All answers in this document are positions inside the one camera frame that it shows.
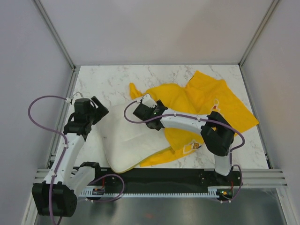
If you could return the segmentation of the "white pillow yellow piping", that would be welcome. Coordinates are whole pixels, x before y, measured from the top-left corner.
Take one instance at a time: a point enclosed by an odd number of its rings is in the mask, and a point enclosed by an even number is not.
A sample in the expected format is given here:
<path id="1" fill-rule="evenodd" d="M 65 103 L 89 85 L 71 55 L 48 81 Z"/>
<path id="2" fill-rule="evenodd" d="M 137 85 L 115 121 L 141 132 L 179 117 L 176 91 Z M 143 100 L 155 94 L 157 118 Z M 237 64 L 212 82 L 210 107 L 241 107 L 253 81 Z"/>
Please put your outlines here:
<path id="1" fill-rule="evenodd" d="M 127 105 L 110 107 L 109 113 L 93 127 L 87 139 L 97 162 L 107 162 L 116 173 L 124 173 L 170 147 L 163 130 L 127 121 L 123 115 Z"/>

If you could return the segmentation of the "yellow pillowcase with logo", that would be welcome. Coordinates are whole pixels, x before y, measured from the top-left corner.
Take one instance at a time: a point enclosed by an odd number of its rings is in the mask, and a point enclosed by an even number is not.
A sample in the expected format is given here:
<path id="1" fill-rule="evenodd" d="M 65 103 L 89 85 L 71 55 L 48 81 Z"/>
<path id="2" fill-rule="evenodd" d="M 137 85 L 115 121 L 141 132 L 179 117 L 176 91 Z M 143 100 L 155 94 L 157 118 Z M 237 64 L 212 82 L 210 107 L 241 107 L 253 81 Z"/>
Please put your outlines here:
<path id="1" fill-rule="evenodd" d="M 266 160 L 258 140 L 259 123 L 251 111 L 229 89 L 225 80 L 215 79 L 196 71 L 185 87 L 165 83 L 145 91 L 154 100 L 174 110 L 192 114 L 218 112 L 228 123 L 241 132 L 245 145 L 232 153 L 232 162 L 242 168 L 265 168 Z M 165 137 L 170 147 L 140 163 L 141 167 L 172 164 L 174 167 L 203 167 L 214 165 L 213 155 L 204 147 L 203 139 L 191 132 L 168 128 Z"/>

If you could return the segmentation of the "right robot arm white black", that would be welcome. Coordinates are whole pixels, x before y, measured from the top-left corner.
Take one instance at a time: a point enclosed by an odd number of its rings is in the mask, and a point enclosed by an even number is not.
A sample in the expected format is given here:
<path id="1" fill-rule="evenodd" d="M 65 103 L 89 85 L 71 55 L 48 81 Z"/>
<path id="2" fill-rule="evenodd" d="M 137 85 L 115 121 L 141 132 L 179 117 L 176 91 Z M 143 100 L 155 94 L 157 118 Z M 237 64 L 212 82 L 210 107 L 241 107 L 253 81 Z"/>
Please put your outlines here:
<path id="1" fill-rule="evenodd" d="M 236 131 L 220 113 L 195 115 L 178 112 L 164 106 L 159 100 L 153 106 L 141 101 L 133 115 L 150 129 L 175 128 L 200 135 L 208 151 L 214 155 L 216 183 L 225 185 L 231 180 L 230 149 Z"/>

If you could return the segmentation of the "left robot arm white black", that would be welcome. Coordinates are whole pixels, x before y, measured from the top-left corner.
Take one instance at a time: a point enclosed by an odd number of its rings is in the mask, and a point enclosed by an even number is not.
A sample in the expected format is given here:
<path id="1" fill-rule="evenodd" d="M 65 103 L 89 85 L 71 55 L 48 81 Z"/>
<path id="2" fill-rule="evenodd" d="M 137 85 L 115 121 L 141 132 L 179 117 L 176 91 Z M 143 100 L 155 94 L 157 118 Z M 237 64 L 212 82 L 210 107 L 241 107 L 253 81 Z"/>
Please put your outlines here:
<path id="1" fill-rule="evenodd" d="M 52 167 L 42 182 L 34 183 L 32 196 L 37 212 L 42 216 L 71 217 L 77 207 L 77 199 L 85 187 L 102 181 L 99 163 L 84 162 L 75 175 L 79 151 L 84 146 L 92 126 L 96 125 L 109 111 L 96 96 L 91 98 L 64 99 L 74 106 L 63 131 L 55 131 L 63 138 L 63 150 L 55 158 Z"/>

